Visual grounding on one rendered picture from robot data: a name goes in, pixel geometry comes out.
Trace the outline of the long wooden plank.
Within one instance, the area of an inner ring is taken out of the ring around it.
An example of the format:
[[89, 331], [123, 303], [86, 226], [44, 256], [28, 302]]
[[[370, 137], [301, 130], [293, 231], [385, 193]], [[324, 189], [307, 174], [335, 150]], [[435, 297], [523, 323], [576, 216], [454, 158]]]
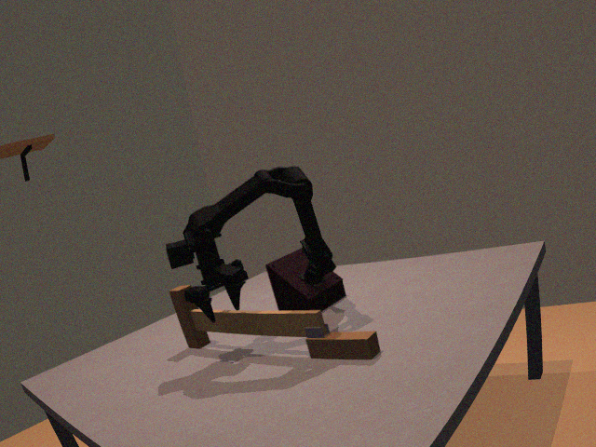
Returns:
[[263, 336], [307, 337], [305, 328], [326, 326], [321, 310], [213, 310], [215, 322], [201, 309], [190, 311], [197, 331]]

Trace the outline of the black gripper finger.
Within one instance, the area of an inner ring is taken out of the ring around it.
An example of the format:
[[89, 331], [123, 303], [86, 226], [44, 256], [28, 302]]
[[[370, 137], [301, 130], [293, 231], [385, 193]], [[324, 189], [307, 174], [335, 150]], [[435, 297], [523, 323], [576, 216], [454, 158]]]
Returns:
[[202, 312], [209, 318], [209, 320], [211, 320], [212, 322], [215, 322], [215, 317], [213, 314], [213, 310], [211, 307], [211, 297], [204, 300], [204, 301], [199, 301], [199, 302], [191, 302], [192, 304], [197, 305]]
[[243, 287], [243, 284], [244, 283], [246, 283], [246, 281], [243, 281], [243, 282], [241, 281], [241, 282], [239, 282], [238, 284], [235, 284], [232, 287], [227, 287], [226, 285], [224, 285], [225, 286], [225, 289], [228, 292], [228, 295], [230, 297], [230, 300], [231, 300], [231, 302], [232, 302], [232, 304], [233, 304], [233, 306], [235, 307], [236, 310], [239, 310], [240, 291], [241, 291], [241, 288]]

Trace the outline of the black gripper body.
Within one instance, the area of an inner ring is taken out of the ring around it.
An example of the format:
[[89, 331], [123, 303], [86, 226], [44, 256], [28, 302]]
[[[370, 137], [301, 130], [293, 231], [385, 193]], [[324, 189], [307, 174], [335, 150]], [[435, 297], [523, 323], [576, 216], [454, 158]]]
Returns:
[[[200, 269], [201, 271], [201, 275], [203, 277], [203, 280], [201, 280], [201, 284], [202, 285], [206, 285], [206, 286], [201, 286], [201, 287], [197, 287], [194, 286], [191, 289], [188, 289], [184, 292], [184, 298], [185, 301], [189, 301], [189, 302], [199, 302], [199, 301], [204, 301], [206, 299], [208, 299], [210, 297], [210, 292], [216, 290], [219, 287], [224, 286], [225, 284], [218, 282], [217, 284], [212, 284], [211, 279], [210, 279], [210, 265], [214, 264], [215, 267], [219, 266], [220, 264], [224, 264], [224, 259], [222, 259], [221, 261], [220, 257], [217, 256], [214, 259], [208, 260], [208, 261], [199, 261], [198, 265], [196, 266], [197, 270]], [[245, 280], [248, 279], [248, 275], [247, 272], [244, 270], [244, 273], [240, 274], [241, 280], [239, 282], [243, 282]], [[239, 282], [237, 282], [236, 284], [238, 284]], [[212, 287], [213, 286], [213, 287]]]

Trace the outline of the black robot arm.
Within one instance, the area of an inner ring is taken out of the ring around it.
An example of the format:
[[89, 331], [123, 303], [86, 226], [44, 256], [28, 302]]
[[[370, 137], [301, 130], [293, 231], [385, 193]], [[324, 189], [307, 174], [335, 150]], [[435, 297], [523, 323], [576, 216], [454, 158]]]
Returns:
[[[171, 269], [193, 263], [194, 252], [198, 261], [208, 261], [219, 256], [214, 239], [222, 236], [219, 233], [225, 222], [264, 193], [292, 198], [305, 233], [305, 239], [300, 241], [302, 250], [309, 260], [306, 270], [299, 278], [318, 289], [327, 279], [325, 274], [333, 272], [337, 265], [332, 261], [332, 252], [318, 227], [311, 203], [312, 183], [298, 167], [259, 170], [218, 203], [194, 211], [183, 231], [184, 239], [166, 245]], [[239, 259], [235, 259], [232, 264], [220, 264], [217, 267], [211, 264], [209, 270], [212, 284], [220, 282], [227, 287], [239, 282], [240, 274], [244, 273]]]

